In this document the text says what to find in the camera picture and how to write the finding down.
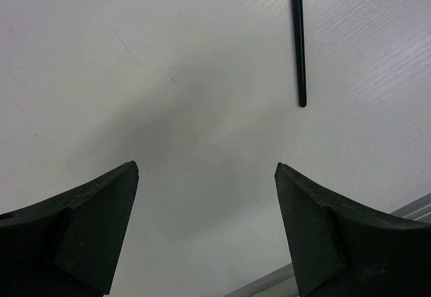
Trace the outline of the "black thin pencil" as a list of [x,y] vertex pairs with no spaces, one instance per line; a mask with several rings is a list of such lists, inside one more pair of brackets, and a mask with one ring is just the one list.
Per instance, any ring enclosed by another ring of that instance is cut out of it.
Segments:
[[305,108],[306,98],[306,59],[304,45],[304,13],[302,0],[291,0],[292,25],[296,56],[296,73],[298,86],[298,104]]

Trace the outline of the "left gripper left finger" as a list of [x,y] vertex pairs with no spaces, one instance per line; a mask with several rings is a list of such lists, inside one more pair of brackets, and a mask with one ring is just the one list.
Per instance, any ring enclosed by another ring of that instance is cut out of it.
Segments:
[[110,294],[138,182],[130,161],[1,214],[1,295]]

